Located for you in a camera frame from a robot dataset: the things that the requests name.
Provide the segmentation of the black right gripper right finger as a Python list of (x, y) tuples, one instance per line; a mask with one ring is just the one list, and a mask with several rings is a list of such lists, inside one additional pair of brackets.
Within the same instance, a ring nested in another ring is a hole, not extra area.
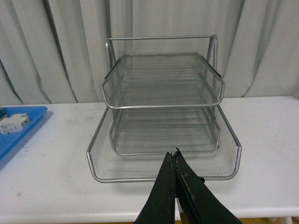
[(190, 168), (182, 153), (174, 154), (176, 174), (176, 197), (183, 224), (240, 224), (208, 189), (205, 179)]

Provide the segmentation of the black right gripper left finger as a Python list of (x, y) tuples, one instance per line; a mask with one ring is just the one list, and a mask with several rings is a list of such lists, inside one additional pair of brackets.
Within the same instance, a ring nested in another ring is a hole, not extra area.
[(167, 153), (147, 202), (135, 220), (136, 224), (175, 223), (175, 170), (172, 154)]

